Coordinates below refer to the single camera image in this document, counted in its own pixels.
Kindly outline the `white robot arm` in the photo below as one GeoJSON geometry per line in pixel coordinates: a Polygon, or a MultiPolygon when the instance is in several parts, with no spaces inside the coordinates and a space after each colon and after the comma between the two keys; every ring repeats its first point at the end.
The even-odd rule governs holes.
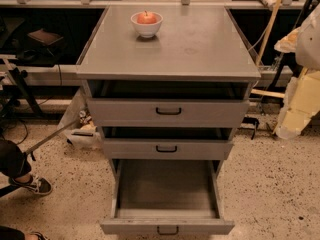
{"type": "Polygon", "coordinates": [[[291,139],[300,135],[320,111],[320,5],[274,49],[293,52],[297,64],[307,70],[306,74],[291,78],[275,128],[278,137],[291,139]]]}

